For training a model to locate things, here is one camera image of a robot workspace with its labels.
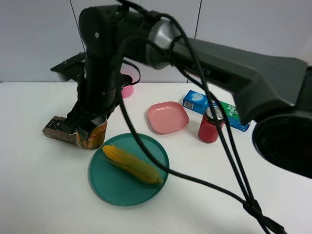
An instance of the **can label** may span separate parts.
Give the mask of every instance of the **can label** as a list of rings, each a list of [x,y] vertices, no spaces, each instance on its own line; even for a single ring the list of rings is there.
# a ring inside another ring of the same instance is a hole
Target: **can label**
[[[106,128],[107,120],[93,129],[88,140],[82,139],[77,131],[76,136],[78,146],[86,150],[95,150],[101,147],[101,145],[104,143]]]
[[[220,120],[221,128],[223,127],[223,124],[224,120]],[[213,143],[219,137],[214,120],[209,118],[206,113],[203,115],[203,119],[201,120],[198,137],[206,143]]]

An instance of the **soda can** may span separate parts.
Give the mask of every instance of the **soda can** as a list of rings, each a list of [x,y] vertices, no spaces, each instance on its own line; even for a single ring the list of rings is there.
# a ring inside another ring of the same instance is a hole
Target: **soda can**
[[[223,115],[218,107],[214,107],[214,110],[222,128],[224,125]],[[198,136],[202,141],[206,143],[213,143],[219,137],[218,129],[216,128],[216,121],[214,120],[210,107],[207,108],[206,112],[203,115],[203,119],[201,120],[198,131]]]

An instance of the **juice box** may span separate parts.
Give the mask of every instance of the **juice box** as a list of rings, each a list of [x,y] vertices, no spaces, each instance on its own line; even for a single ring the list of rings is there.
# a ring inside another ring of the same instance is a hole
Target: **juice box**
[[[239,115],[236,110],[236,106],[230,105],[222,101],[220,101],[220,104],[222,105],[222,107],[226,112],[231,127],[239,129],[243,132],[249,128],[250,123],[246,125],[241,125]],[[190,109],[203,115],[207,110],[209,103],[206,95],[190,90],[183,99],[183,106],[187,109]]]

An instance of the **corn on the cob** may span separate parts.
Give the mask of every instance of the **corn on the cob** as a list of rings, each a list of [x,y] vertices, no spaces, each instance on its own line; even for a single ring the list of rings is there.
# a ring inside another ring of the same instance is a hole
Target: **corn on the cob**
[[[113,165],[131,173],[142,182],[148,184],[163,183],[158,171],[149,163],[114,145],[105,145],[102,149]]]

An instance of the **green plate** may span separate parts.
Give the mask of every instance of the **green plate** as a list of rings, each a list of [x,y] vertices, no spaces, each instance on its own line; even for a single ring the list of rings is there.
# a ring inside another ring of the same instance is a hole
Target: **green plate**
[[[152,155],[160,163],[169,167],[167,153],[161,144],[147,135],[139,134],[139,136]],[[131,133],[115,136],[104,143],[104,145],[110,144],[122,148],[153,165],[140,149]],[[164,183],[162,185],[144,184],[130,173],[112,165],[102,148],[100,148],[95,152],[91,160],[89,180],[95,193],[104,201],[117,206],[134,206],[154,197],[166,183],[168,173],[156,166],[155,168],[158,170]]]

